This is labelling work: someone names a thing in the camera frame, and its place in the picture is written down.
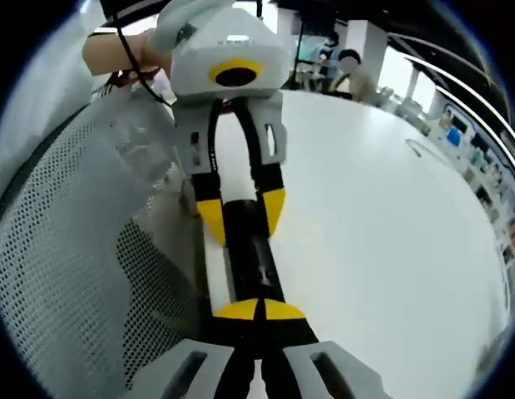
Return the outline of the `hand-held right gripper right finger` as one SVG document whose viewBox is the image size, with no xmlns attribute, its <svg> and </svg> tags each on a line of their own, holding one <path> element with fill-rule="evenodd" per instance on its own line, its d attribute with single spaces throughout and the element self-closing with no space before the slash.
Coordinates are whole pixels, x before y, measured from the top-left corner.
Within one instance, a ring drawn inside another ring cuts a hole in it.
<svg viewBox="0 0 515 399">
<path fill-rule="evenodd" d="M 388 398 L 382 377 L 336 342 L 320 341 L 305 315 L 265 299 L 261 376 L 269 398 Z"/>
</svg>

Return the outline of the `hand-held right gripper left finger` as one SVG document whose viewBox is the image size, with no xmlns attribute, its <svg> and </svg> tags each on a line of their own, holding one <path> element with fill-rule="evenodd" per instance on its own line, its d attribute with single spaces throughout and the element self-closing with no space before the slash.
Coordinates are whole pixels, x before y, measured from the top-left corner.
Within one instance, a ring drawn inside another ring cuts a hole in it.
<svg viewBox="0 0 515 399">
<path fill-rule="evenodd" d="M 255 374 L 257 298 L 214 313 L 197 338 L 186 338 L 133 378 L 131 398 L 246 398 Z"/>
</svg>

